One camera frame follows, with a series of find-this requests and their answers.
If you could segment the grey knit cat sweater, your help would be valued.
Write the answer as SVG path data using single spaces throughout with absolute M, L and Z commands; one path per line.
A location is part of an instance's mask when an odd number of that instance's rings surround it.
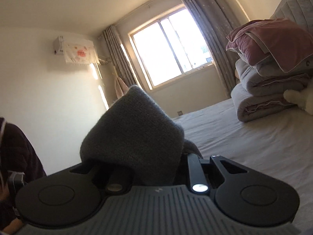
M 174 181 L 181 156 L 198 147 L 140 87 L 132 86 L 98 120 L 84 138 L 83 162 L 97 159 L 128 166 L 148 186 Z

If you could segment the grey bed sheet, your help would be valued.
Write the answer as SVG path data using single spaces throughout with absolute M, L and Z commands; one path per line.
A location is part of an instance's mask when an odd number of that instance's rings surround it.
M 243 123 L 228 99 L 174 121 L 204 158 L 219 154 L 291 185 L 300 196 L 293 224 L 312 228 L 312 116 L 295 107 Z

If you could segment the lower folded grey quilt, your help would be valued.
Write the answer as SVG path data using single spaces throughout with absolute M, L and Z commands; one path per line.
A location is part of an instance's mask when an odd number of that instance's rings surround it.
M 282 93 L 270 94 L 265 96 L 254 96 L 237 84 L 232 92 L 231 99 L 233 101 L 238 120 L 241 122 L 249 122 L 259 119 L 285 109 L 295 106 L 283 98 Z

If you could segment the folded grey quilt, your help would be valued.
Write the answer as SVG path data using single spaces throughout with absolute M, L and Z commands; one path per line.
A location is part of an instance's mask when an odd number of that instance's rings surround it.
M 238 120 L 241 122 L 249 122 L 259 119 L 285 109 L 295 106 L 283 98 L 282 93 L 270 94 L 265 96 L 254 96 L 237 84 L 232 92 L 231 99 L 233 101 Z
M 312 78 L 312 60 L 302 61 L 292 71 L 285 73 L 274 61 L 261 66 L 250 66 L 239 59 L 236 61 L 236 70 L 241 86 L 249 94 L 266 96 L 306 88 Z

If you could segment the hanging pink towel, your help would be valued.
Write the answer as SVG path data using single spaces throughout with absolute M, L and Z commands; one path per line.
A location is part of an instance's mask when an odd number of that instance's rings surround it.
M 117 98 L 121 98 L 122 96 L 124 96 L 127 92 L 128 92 L 128 86 L 125 84 L 125 82 L 120 78 L 120 77 L 116 77 L 115 78 L 115 92 L 116 92 L 116 96 Z

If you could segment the upper folded grey quilt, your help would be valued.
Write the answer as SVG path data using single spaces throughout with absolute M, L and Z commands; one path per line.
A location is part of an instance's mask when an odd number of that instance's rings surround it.
M 302 61 L 292 71 L 285 73 L 274 61 L 261 66 L 250 66 L 239 59 L 236 61 L 236 70 L 241 86 L 249 94 L 266 96 L 306 88 L 312 78 L 312 60 Z

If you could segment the white plush toy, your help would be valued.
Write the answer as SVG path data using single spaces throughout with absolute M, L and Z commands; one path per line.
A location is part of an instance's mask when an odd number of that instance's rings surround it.
M 301 91 L 286 90 L 283 97 L 289 103 L 297 105 L 311 116 L 313 115 L 313 83 L 309 82 L 307 87 Z

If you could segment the left grey curtain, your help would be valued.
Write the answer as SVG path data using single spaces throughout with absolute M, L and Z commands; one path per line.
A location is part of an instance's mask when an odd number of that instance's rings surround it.
M 113 65 L 117 70 L 118 76 L 125 82 L 128 87 L 137 85 L 134 73 L 132 72 L 129 61 L 122 47 L 122 41 L 114 25 L 109 26 L 103 31 L 103 37 L 106 41 Z

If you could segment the grey curtain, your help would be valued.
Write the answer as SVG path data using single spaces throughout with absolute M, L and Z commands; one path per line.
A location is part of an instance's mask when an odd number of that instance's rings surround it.
M 122 47 L 122 41 L 114 25 L 109 26 L 103 31 L 103 37 L 106 41 L 113 65 L 117 70 L 118 76 L 125 82 L 128 87 L 137 85 L 134 73 L 132 72 L 129 61 Z
M 226 50 L 227 35 L 239 21 L 225 0 L 181 0 L 192 15 L 213 56 L 218 76 L 229 97 L 236 86 L 236 52 Z

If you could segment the window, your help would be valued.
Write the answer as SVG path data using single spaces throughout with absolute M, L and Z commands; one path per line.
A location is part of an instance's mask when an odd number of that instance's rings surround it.
M 199 27 L 183 4 L 146 21 L 128 38 L 150 90 L 214 64 Z

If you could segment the right grey curtain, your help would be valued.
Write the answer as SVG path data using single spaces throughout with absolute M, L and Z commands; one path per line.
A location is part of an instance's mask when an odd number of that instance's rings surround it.
M 218 76 L 229 97 L 236 86 L 236 52 L 226 50 L 227 35 L 239 21 L 225 0 L 181 0 L 192 15 L 213 56 Z

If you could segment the pink velvet pillow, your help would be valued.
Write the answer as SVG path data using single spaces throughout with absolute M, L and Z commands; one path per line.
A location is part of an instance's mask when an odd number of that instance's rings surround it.
M 226 50 L 251 66 L 272 58 L 288 73 L 312 56 L 312 34 L 289 19 L 252 20 L 227 35 Z

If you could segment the person in dark jacket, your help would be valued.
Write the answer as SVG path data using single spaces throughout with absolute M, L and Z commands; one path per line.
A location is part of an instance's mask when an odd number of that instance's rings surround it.
M 1 118 L 1 234 L 15 234 L 24 223 L 13 209 L 13 198 L 8 186 L 12 173 L 23 174 L 23 181 L 30 183 L 46 176 L 42 163 L 32 144 L 17 125 Z

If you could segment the grey padded headboard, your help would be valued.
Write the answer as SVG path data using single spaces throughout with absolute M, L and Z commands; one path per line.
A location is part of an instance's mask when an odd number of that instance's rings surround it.
M 312 33 L 312 0 L 281 0 L 271 19 L 286 18 Z

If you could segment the covered wall air conditioner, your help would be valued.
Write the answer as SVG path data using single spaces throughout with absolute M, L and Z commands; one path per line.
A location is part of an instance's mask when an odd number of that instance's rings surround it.
M 91 40 L 58 36 L 53 42 L 55 55 L 64 55 L 67 64 L 99 64 L 97 49 Z

